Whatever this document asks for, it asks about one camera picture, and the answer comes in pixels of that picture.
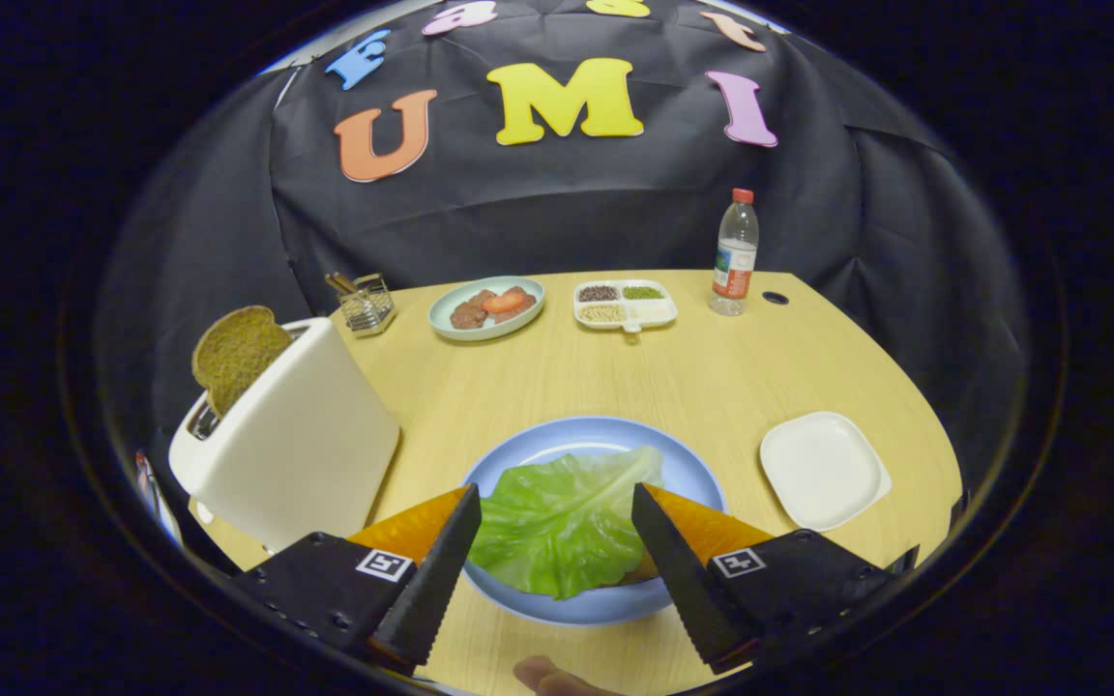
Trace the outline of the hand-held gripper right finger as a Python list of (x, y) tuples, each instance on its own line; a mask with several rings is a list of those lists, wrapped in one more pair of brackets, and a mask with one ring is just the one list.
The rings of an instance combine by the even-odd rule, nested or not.
[(635, 486), (631, 520), (716, 674), (804, 659), (896, 577), (813, 530), (768, 535), (661, 486)]

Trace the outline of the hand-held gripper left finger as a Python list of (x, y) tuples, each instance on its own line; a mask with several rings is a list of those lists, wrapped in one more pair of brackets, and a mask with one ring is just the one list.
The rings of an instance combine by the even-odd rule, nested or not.
[(429, 660), (481, 521), (478, 486), (459, 486), (350, 537), (305, 535), (233, 585), (312, 643), (412, 673)]

